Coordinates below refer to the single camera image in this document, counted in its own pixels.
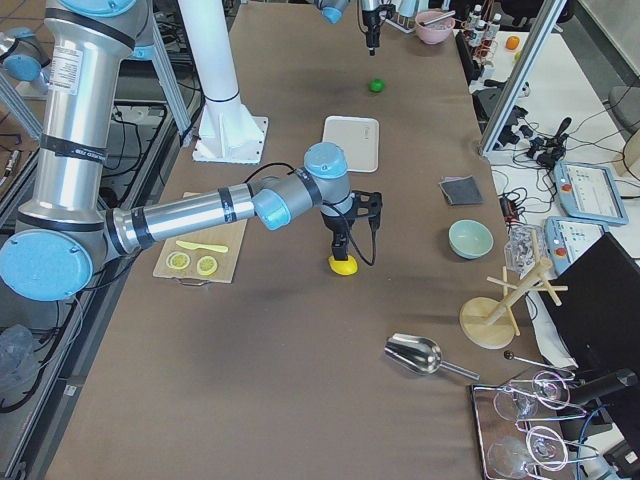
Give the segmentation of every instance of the orange fruit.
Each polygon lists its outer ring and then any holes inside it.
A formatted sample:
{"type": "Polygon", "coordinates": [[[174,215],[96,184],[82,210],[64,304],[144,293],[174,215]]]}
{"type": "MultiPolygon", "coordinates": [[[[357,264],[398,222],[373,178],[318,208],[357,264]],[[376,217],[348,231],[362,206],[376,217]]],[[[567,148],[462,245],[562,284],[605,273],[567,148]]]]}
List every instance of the orange fruit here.
{"type": "Polygon", "coordinates": [[[516,37],[515,35],[511,35],[509,38],[507,38],[507,43],[505,43],[505,46],[508,50],[515,50],[516,48],[518,48],[518,45],[520,45],[520,38],[516,37]]]}

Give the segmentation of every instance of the lime half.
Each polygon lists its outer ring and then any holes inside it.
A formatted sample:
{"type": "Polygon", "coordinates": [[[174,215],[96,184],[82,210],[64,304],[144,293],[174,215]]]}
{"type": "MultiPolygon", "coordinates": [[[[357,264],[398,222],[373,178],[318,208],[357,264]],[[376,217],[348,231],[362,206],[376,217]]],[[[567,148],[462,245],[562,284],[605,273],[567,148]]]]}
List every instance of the lime half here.
{"type": "Polygon", "coordinates": [[[173,270],[184,270],[191,263],[191,258],[184,252],[171,252],[167,256],[167,267],[173,270]]]}
{"type": "Polygon", "coordinates": [[[209,276],[218,269],[218,261],[211,255],[205,255],[198,260],[196,265],[198,275],[209,276]]]}

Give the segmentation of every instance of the blue and white control panel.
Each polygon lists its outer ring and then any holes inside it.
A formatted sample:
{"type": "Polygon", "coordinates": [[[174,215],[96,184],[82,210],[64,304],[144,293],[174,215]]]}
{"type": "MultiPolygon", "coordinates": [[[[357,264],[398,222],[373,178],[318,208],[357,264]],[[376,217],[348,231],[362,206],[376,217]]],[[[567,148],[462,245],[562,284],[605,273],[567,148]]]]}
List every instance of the blue and white control panel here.
{"type": "Polygon", "coordinates": [[[611,171],[604,166],[558,162],[553,171],[558,198],[567,215],[626,225],[625,212],[611,171]]]}
{"type": "Polygon", "coordinates": [[[605,222],[569,217],[549,217],[544,225],[547,247],[556,273],[560,275],[586,252],[609,226],[605,222]]]}

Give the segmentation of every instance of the light green bowl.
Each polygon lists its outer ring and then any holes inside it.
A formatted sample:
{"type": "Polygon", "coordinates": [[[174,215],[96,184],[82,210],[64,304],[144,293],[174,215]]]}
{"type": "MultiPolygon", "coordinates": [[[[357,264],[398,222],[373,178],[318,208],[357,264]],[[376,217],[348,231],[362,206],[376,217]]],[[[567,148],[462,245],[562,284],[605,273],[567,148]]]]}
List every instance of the light green bowl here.
{"type": "Polygon", "coordinates": [[[473,260],[491,251],[493,235],[480,222],[458,220],[449,227],[449,245],[462,258],[473,260]]]}

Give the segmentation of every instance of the green ball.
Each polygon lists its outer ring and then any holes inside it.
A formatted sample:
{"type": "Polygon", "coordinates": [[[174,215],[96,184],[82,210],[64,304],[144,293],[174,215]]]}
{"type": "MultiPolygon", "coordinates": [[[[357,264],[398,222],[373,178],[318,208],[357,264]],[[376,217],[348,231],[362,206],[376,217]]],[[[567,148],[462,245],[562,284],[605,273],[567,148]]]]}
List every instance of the green ball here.
{"type": "Polygon", "coordinates": [[[384,90],[384,87],[384,80],[381,80],[379,78],[374,78],[369,82],[369,90],[373,93],[380,93],[382,90],[384,90]]]}

